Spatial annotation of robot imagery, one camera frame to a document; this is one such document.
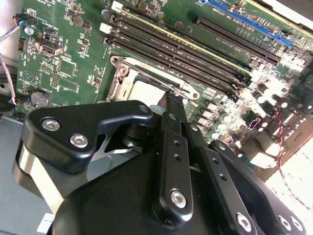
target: black ram slot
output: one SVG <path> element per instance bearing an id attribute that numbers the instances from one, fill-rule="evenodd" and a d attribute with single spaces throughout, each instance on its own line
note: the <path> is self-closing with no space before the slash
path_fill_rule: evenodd
<path id="1" fill-rule="evenodd" d="M 186 56 L 193 57 L 193 60 L 198 61 L 200 64 L 207 63 L 207 64 L 212 65 L 216 68 L 219 68 L 221 71 L 227 72 L 233 76 L 241 77 L 240 73 L 238 73 L 237 71 L 235 71 L 232 68 L 229 68 L 227 65 L 223 64 L 223 61 L 217 62 L 214 59 L 208 58 L 205 55 L 203 55 L 199 52 L 196 52 L 194 49 L 191 49 L 189 46 L 184 45 L 183 42 L 180 42 L 180 41 L 168 38 L 166 36 L 163 36 L 160 33 L 157 33 L 157 32 L 155 32 L 155 31 L 153 31 L 147 27 L 144 27 L 144 26 L 142 26 L 136 22 L 133 22 L 129 19 L 126 19 L 126 18 L 119 18 L 119 20 L 117 22 L 120 22 L 120 23 L 122 23 L 122 25 L 125 25 L 127 27 L 132 27 L 132 28 L 135 28 L 137 30 L 140 30 L 140 31 L 152 36 L 152 37 L 157 38 L 158 40 L 160 40 L 164 43 L 168 43 L 169 45 L 171 45 L 171 46 L 179 49 L 181 52 L 185 53 Z"/>
<path id="2" fill-rule="evenodd" d="M 278 65 L 281 60 L 279 56 L 263 49 L 262 47 L 259 47 L 258 45 L 248 41 L 243 37 L 238 36 L 235 33 L 228 31 L 225 28 L 218 26 L 211 21 L 205 20 L 202 17 L 198 17 L 196 26 L 204 29 L 209 33 L 212 33 L 213 35 L 217 36 L 220 39 L 223 39 L 229 44 L 258 57 L 261 60 L 264 60 L 274 65 Z"/>
<path id="3" fill-rule="evenodd" d="M 137 47 L 135 45 L 132 45 L 132 44 L 129 44 L 128 42 L 126 41 L 122 41 L 121 39 L 114 39 L 114 40 L 111 40 L 109 42 L 111 45 L 115 45 L 117 47 L 123 47 L 123 48 L 126 48 L 128 50 L 131 50 L 135 53 L 138 53 L 139 55 L 143 56 L 143 57 L 146 57 L 152 61 L 155 61 L 155 62 L 158 62 L 160 63 L 160 65 L 163 65 L 164 67 L 166 67 L 167 69 L 169 70 L 172 70 L 173 72 L 176 72 L 178 74 L 181 74 L 182 76 L 184 77 L 190 77 L 206 86 L 209 86 L 209 87 L 212 87 L 213 89 L 225 94 L 228 96 L 228 98 L 232 99 L 234 102 L 237 102 L 238 101 L 238 97 L 236 95 L 236 93 L 233 91 L 233 90 L 230 90 L 230 89 L 227 89 L 227 88 L 224 88 L 224 87 L 221 87 L 220 85 L 218 84 L 215 84 L 214 82 L 212 81 L 208 81 L 207 79 L 205 78 L 202 78 L 196 74 L 193 74 L 192 72 L 189 72 L 189 71 L 186 71 L 184 70 L 183 68 L 180 68 L 179 66 L 175 65 L 175 64 L 172 64 L 168 61 L 164 61 L 162 58 L 159 58 L 158 56 L 155 56 L 153 54 L 151 54 L 149 51 L 147 50 L 144 50 L 143 48 L 140 48 L 140 47 Z"/>
<path id="4" fill-rule="evenodd" d="M 231 83 L 229 79 L 227 79 L 223 76 L 220 76 L 219 74 L 216 74 L 216 73 L 214 73 L 210 70 L 207 70 L 201 66 L 197 66 L 197 65 L 193 64 L 192 62 L 190 62 L 186 58 L 183 58 L 179 55 L 176 55 L 170 51 L 165 51 L 162 47 L 153 44 L 152 42 L 150 42 L 149 40 L 147 40 L 145 38 L 142 38 L 138 35 L 134 35 L 133 33 L 129 32 L 129 31 L 125 31 L 125 30 L 120 29 L 120 31 L 117 32 L 117 34 L 127 36 L 128 38 L 130 38 L 130 39 L 132 39 L 132 40 L 134 40 L 140 44 L 143 44 L 149 48 L 153 48 L 159 54 L 161 54 L 161 53 L 164 54 L 164 58 L 167 58 L 167 56 L 171 57 L 172 61 L 174 61 L 175 64 L 179 64 L 179 65 L 185 64 L 185 69 L 187 69 L 189 71 L 202 74 L 203 76 L 208 75 L 209 77 L 211 77 L 211 79 L 217 79 L 217 80 L 223 81 L 224 83 L 226 83 L 229 86 L 238 85 L 237 83 L 235 83 L 235 84 Z"/>
<path id="5" fill-rule="evenodd" d="M 120 33 L 123 35 L 126 35 L 126 36 L 133 35 L 133 33 L 131 33 L 130 31 L 126 31 L 124 29 L 120 29 Z M 174 47 L 174 46 L 172 46 L 168 43 L 165 43 L 163 41 L 158 42 L 158 39 L 154 36 L 150 35 L 149 40 L 146 40 L 146 41 L 148 43 L 153 43 L 156 46 L 162 47 L 163 51 L 164 51 L 164 49 L 169 51 L 173 57 L 176 57 L 176 58 L 179 57 L 180 60 L 184 60 L 186 63 L 196 64 L 197 68 L 199 68 L 200 70 L 204 70 L 205 72 L 207 72 L 209 74 L 214 73 L 218 76 L 223 76 L 225 78 L 228 78 L 228 79 L 231 79 L 234 81 L 238 81 L 238 82 L 245 82 L 246 85 L 250 85 L 249 79 L 247 79 L 243 76 L 239 76 L 236 72 L 234 72 L 234 71 L 228 72 L 228 71 L 222 70 L 213 64 L 209 64 L 209 63 L 205 62 L 204 60 L 193 56 L 190 53 L 187 53 L 187 52 L 182 53 L 180 48 Z"/>

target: blue pcie slot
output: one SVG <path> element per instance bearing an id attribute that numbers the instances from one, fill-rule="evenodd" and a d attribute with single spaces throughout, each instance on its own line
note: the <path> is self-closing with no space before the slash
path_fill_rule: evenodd
<path id="1" fill-rule="evenodd" d="M 243 23 L 246 23 L 247 25 L 255 28 L 256 30 L 270 36 L 271 38 L 274 38 L 276 39 L 277 41 L 281 42 L 282 44 L 285 44 L 285 45 L 288 45 L 288 46 L 293 46 L 293 42 L 283 38 L 282 36 L 280 36 L 279 34 L 272 34 L 270 33 L 269 29 L 264 27 L 264 26 L 261 26 L 259 25 L 258 23 L 252 21 L 252 20 L 249 20 L 247 17 L 244 17 L 244 16 L 241 16 L 239 15 L 238 13 L 236 12 L 231 12 L 228 10 L 228 7 L 225 5 L 225 4 L 222 4 L 222 3 L 219 3 L 215 0 L 198 0 L 199 3 L 201 4 L 206 4 L 206 3 L 209 3 L 211 4 L 212 6 L 216 7 L 217 9 L 227 13 L 228 15 L 238 19 L 239 21 L 243 22 Z"/>

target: pcie slot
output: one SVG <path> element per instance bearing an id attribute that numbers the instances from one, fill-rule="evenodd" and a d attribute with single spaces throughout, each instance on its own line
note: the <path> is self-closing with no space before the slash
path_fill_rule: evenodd
<path id="1" fill-rule="evenodd" d="M 233 46 L 236 46 L 261 60 L 269 62 L 274 65 L 278 65 L 281 58 L 269 51 L 266 51 L 262 47 L 255 45 L 254 43 L 248 41 L 247 39 L 238 36 L 235 33 L 228 31 L 225 28 L 218 26 L 217 24 L 208 21 L 202 17 L 198 17 L 196 25 L 205 31 L 212 33 L 213 35 L 217 36 L 218 38 L 223 39 L 224 41 L 230 43 Z"/>
<path id="2" fill-rule="evenodd" d="M 169 56 L 170 58 L 172 58 L 172 62 L 174 62 L 175 64 L 179 64 L 179 65 L 183 65 L 185 67 L 185 69 L 189 70 L 189 71 L 193 71 L 193 72 L 196 72 L 196 73 L 200 73 L 202 74 L 203 76 L 210 76 L 212 79 L 217 79 L 217 80 L 220 80 L 220 81 L 223 81 L 224 83 L 226 83 L 227 85 L 229 86 L 233 86 L 234 84 L 231 83 L 229 81 L 229 79 L 223 77 L 223 76 L 220 76 L 219 74 L 216 74 L 210 70 L 207 70 L 206 68 L 203 68 L 201 66 L 198 66 L 198 67 L 195 67 L 195 64 L 193 64 L 193 62 L 190 62 L 188 59 L 186 58 L 183 58 L 179 55 L 176 55 L 170 51 L 165 51 L 164 48 L 158 46 L 158 45 L 155 45 L 153 44 L 152 42 L 148 41 L 147 39 L 145 38 L 142 38 L 142 37 L 139 37 L 138 35 L 134 35 L 133 33 L 131 32 L 127 32 L 125 30 L 121 30 L 119 32 L 116 32 L 116 34 L 120 34 L 120 35 L 123 35 L 123 36 L 127 36 L 128 38 L 140 43 L 140 44 L 143 44 L 149 48 L 152 48 L 154 49 L 155 51 L 158 51 L 158 53 L 162 53 L 165 55 L 165 58 L 166 56 Z"/>
<path id="3" fill-rule="evenodd" d="M 244 17 L 242 15 L 239 15 L 236 12 L 232 12 L 228 9 L 227 5 L 219 3 L 218 1 L 215 0 L 198 0 L 199 3 L 201 4 L 206 4 L 209 3 L 212 6 L 216 7 L 217 9 L 225 12 L 226 14 L 234 17 L 235 19 L 238 19 L 239 21 L 251 26 L 252 28 L 255 28 L 256 30 L 258 30 L 259 32 L 262 32 L 266 35 L 268 35 L 271 38 L 276 39 L 277 41 L 279 41 L 282 44 L 288 45 L 289 47 L 293 46 L 293 42 L 285 39 L 284 37 L 280 36 L 279 34 L 274 34 L 270 32 L 270 29 L 268 29 L 267 27 L 264 27 L 262 25 L 257 24 L 256 22 L 248 19 L 247 17 Z"/>
<path id="4" fill-rule="evenodd" d="M 135 53 L 137 53 L 143 57 L 150 59 L 151 61 L 155 61 L 155 62 L 159 63 L 160 65 L 164 66 L 165 68 L 167 68 L 167 69 L 169 69 L 169 70 L 171 70 L 177 74 L 180 74 L 183 77 L 190 77 L 190 78 L 192 78 L 192 79 L 194 79 L 194 80 L 196 80 L 196 81 L 198 81 L 198 82 L 200 82 L 206 86 L 209 86 L 209 87 L 227 95 L 228 98 L 232 99 L 234 102 L 238 101 L 238 97 L 233 90 L 222 87 L 218 84 L 215 84 L 212 81 L 208 81 L 206 78 L 202 78 L 202 77 L 198 76 L 197 74 L 189 72 L 189 71 L 187 71 L 187 70 L 185 70 L 185 69 L 183 69 L 183 68 L 181 68 L 181 67 L 179 67 L 173 63 L 170 63 L 168 61 L 164 61 L 163 58 L 160 58 L 156 55 L 153 55 L 149 51 L 144 50 L 143 48 L 137 47 L 135 45 L 132 45 L 132 44 L 125 42 L 125 41 L 118 39 L 118 38 L 111 40 L 109 42 L 109 44 L 131 50 L 131 51 L 133 51 L 133 52 L 135 52 Z"/>
<path id="5" fill-rule="evenodd" d="M 225 71 L 229 74 L 233 74 L 233 76 L 240 76 L 237 72 L 234 71 L 234 69 L 227 67 L 226 65 L 223 64 L 223 61 L 215 61 L 211 58 L 208 58 L 207 56 L 195 51 L 194 49 L 190 48 L 189 46 L 186 46 L 182 44 L 182 42 L 179 42 L 177 40 L 174 40 L 172 38 L 166 37 L 161 35 L 160 33 L 157 33 L 145 26 L 142 26 L 141 24 L 138 24 L 137 22 L 134 22 L 130 19 L 127 18 L 119 18 L 117 22 L 123 23 L 127 27 L 131 27 L 137 30 L 140 30 L 152 37 L 157 38 L 158 40 L 167 43 L 173 47 L 179 48 L 181 52 L 186 53 L 187 56 L 191 55 L 194 60 L 198 60 L 199 63 L 208 63 L 212 66 L 215 66 L 219 68 L 222 71 Z"/>

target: cable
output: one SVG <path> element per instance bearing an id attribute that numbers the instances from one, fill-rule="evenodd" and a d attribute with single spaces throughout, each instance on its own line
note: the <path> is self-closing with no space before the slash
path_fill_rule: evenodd
<path id="1" fill-rule="evenodd" d="M 10 37 L 13 33 L 15 33 L 20 27 L 19 26 L 14 26 L 11 28 L 9 31 L 7 31 L 5 34 L 3 34 L 0 37 L 0 43 L 2 43 L 7 37 Z"/>
<path id="2" fill-rule="evenodd" d="M 1 37 L 0 37 L 0 43 L 3 42 L 5 39 L 7 39 L 8 37 L 10 37 L 13 33 L 15 33 L 20 27 L 19 26 L 14 26 L 13 28 L 11 28 L 9 31 L 7 31 L 5 34 L 3 34 Z M 7 68 L 7 66 L 5 65 L 5 62 L 4 62 L 4 59 L 3 59 L 3 56 L 2 54 L 0 53 L 0 64 L 4 70 L 4 73 L 5 73 L 5 76 L 6 78 L 8 79 L 8 82 L 9 82 L 9 85 L 10 85 L 10 90 L 11 90 L 11 96 L 12 96 L 12 103 L 14 105 L 17 105 L 16 104 L 16 101 L 15 101 L 15 98 L 16 98 L 16 95 L 15 95 L 15 91 L 14 91 L 14 85 L 13 85 L 13 81 L 12 81 L 12 78 L 11 78 L 11 74 L 10 74 L 10 71 L 9 69 Z"/>
<path id="3" fill-rule="evenodd" d="M 16 98 L 16 95 L 15 95 L 15 91 L 14 91 L 14 85 L 13 85 L 13 81 L 12 81 L 12 78 L 11 78 L 11 74 L 10 74 L 10 71 L 9 69 L 7 68 L 7 66 L 5 65 L 5 62 L 4 62 L 4 59 L 3 59 L 3 56 L 2 54 L 0 53 L 0 64 L 4 70 L 4 73 L 6 75 L 6 78 L 8 79 L 8 82 L 10 84 L 10 90 L 11 90 L 11 96 L 12 96 L 12 103 L 14 105 L 17 105 L 16 102 L 15 102 L 15 98 Z"/>
<path id="4" fill-rule="evenodd" d="M 282 171 L 282 155 L 283 155 L 283 150 L 282 150 L 282 145 L 283 145 L 283 141 L 284 141 L 284 137 L 283 137 L 283 130 L 284 130 L 284 124 L 282 122 L 282 120 L 279 118 L 279 112 L 276 111 L 275 112 L 276 118 L 278 120 L 278 125 L 279 125 L 279 137 L 280 137 L 280 141 L 279 141 L 279 154 L 278 154 L 278 170 L 280 175 L 283 178 L 284 181 L 284 185 L 287 187 L 288 191 L 290 192 L 290 194 L 294 197 L 295 200 L 297 200 L 302 206 L 304 206 L 307 210 L 309 211 L 313 211 L 313 207 L 308 207 L 307 205 L 305 205 L 304 202 L 301 201 L 301 199 L 299 197 L 297 197 L 293 191 L 291 190 L 291 188 L 289 187 L 289 185 L 286 182 L 286 177 Z"/>

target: chip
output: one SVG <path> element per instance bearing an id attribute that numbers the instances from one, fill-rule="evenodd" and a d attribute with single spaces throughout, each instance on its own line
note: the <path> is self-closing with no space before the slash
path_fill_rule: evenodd
<path id="1" fill-rule="evenodd" d="M 72 77 L 76 69 L 76 64 L 66 60 L 61 60 L 59 68 L 60 73 Z"/>
<path id="2" fill-rule="evenodd" d="M 83 18 L 81 18 L 80 16 L 74 16 L 73 17 L 73 24 L 77 25 L 77 26 L 82 26 L 84 23 Z"/>
<path id="3" fill-rule="evenodd" d="M 145 3 L 144 1 L 140 1 L 138 4 L 138 9 L 140 11 L 146 12 L 146 10 L 148 9 L 148 4 Z"/>

